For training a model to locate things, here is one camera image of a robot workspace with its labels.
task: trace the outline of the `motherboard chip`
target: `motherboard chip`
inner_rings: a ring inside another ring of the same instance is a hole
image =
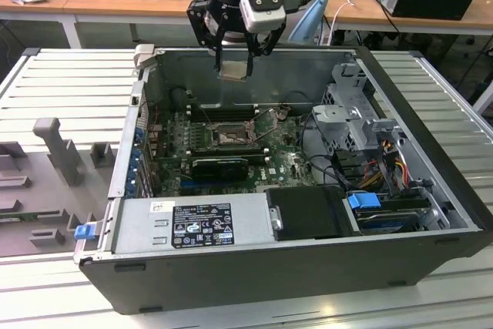
[[[219,124],[213,134],[219,146],[249,144],[255,140],[253,129],[245,123]]]

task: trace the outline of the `barcode sticker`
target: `barcode sticker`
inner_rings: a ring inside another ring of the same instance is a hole
[[[150,212],[172,212],[175,206],[174,200],[165,200],[163,202],[151,202]]]

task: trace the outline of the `blue tab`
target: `blue tab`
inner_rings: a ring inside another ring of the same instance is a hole
[[[351,209],[380,208],[382,207],[376,193],[354,193],[347,198]]]
[[[96,238],[96,225],[79,225],[74,232],[75,240],[81,239],[95,239]]]

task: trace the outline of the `black plastic cover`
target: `black plastic cover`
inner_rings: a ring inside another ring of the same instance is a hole
[[[353,235],[339,188],[293,186],[266,190],[269,208],[280,211],[283,229],[276,240],[349,237]]]

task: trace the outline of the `desk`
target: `desk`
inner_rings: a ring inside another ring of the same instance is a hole
[[[71,48],[82,48],[77,22],[188,25],[191,0],[47,0],[17,5],[0,0],[0,19],[60,22]]]
[[[376,0],[351,0],[356,6],[346,6],[339,12],[336,29],[393,32]],[[346,0],[329,0],[325,15],[332,20],[336,10]],[[473,0],[461,21],[424,18],[394,18],[392,22],[402,32],[491,35],[493,33],[493,0]]]
[[[331,20],[346,0],[329,0],[325,15]],[[353,0],[337,17],[336,29],[392,32],[375,0]],[[60,22],[72,48],[81,48],[77,22],[188,25],[185,11],[190,0],[48,0],[32,5],[16,5],[0,0],[0,18]],[[461,21],[393,18],[402,32],[459,35],[493,33],[493,0],[474,0]]]

